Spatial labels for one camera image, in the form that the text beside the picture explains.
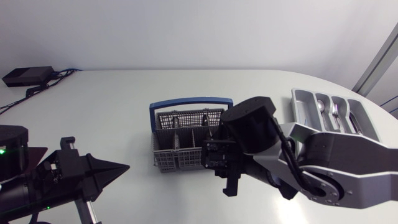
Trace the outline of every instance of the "fork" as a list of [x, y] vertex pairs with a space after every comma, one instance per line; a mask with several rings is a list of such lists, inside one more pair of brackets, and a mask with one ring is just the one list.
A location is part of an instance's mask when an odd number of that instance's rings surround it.
[[333, 107], [331, 109], [331, 113], [333, 114], [333, 117], [335, 118], [335, 121], [336, 121], [338, 129], [341, 131], [340, 122], [338, 122], [338, 120], [337, 120], [337, 118], [339, 118], [339, 117], [338, 117], [338, 106], [337, 106], [336, 103], [333, 103]]

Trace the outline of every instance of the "silver metal tray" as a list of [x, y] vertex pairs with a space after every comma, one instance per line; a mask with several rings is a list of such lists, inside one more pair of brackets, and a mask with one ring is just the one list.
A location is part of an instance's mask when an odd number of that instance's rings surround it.
[[[321, 112], [318, 101], [324, 104]], [[361, 134], [379, 141], [370, 117], [357, 99], [292, 89], [292, 107], [296, 122], [319, 131]]]

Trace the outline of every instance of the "cable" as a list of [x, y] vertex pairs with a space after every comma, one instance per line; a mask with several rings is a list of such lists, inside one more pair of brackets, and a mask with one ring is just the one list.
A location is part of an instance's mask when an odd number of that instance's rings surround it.
[[56, 78], [53, 78], [53, 79], [57, 80], [56, 82], [54, 82], [50, 85], [46, 84], [46, 85], [37, 86], [37, 87], [27, 89], [25, 98], [17, 100], [13, 103], [9, 103], [6, 106], [0, 107], [0, 110], [2, 110], [2, 111], [0, 111], [0, 115], [5, 113], [7, 110], [11, 109], [12, 107], [18, 105], [19, 103], [22, 103], [23, 101], [28, 100], [30, 97], [35, 96], [39, 93], [42, 93], [43, 91], [55, 86], [56, 84], [60, 83], [66, 77], [73, 74], [75, 71], [81, 71], [81, 70], [76, 69], [76, 68], [69, 68], [69, 69], [62, 70], [61, 72], [53, 72], [52, 76], [56, 77]]
[[398, 97], [398, 96], [395, 96], [395, 97], [391, 98], [390, 100], [387, 100], [385, 103], [383, 103], [383, 104], [380, 105], [380, 106], [384, 106], [386, 103], [390, 102], [391, 100], [393, 100], [393, 99], [395, 99], [395, 98], [397, 98], [397, 97]]
[[282, 149], [282, 153], [286, 159], [286, 163], [292, 173], [292, 175], [294, 176], [294, 179], [297, 181], [297, 183], [299, 184], [299, 186], [301, 186], [304, 190], [309, 191], [311, 194], [319, 196], [322, 193], [316, 189], [313, 185], [311, 185], [310, 181], [307, 179], [306, 176], [304, 176], [303, 174], [303, 170], [299, 167], [299, 163], [297, 162], [297, 160], [295, 159], [293, 150], [292, 150], [292, 146], [294, 146], [294, 141], [293, 139], [287, 139], [283, 132], [282, 129], [280, 128], [276, 118], [271, 119], [273, 126], [275, 127], [275, 130], [279, 136], [279, 139], [281, 141], [281, 149]]

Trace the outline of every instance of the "gray plastic basket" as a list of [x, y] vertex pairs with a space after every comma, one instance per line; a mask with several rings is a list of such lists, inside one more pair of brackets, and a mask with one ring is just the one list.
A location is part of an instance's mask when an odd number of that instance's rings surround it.
[[161, 172], [202, 169], [200, 164], [203, 140], [217, 130], [224, 109], [203, 109], [154, 113], [155, 109], [188, 103], [227, 104], [227, 98], [183, 98], [153, 103], [150, 106], [154, 165]]

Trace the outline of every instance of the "power adapter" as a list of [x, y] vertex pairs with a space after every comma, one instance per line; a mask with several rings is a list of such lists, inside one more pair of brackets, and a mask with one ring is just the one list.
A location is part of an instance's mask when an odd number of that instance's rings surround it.
[[44, 86], [51, 80], [54, 69], [51, 66], [16, 68], [2, 78], [8, 87], [15, 86]]

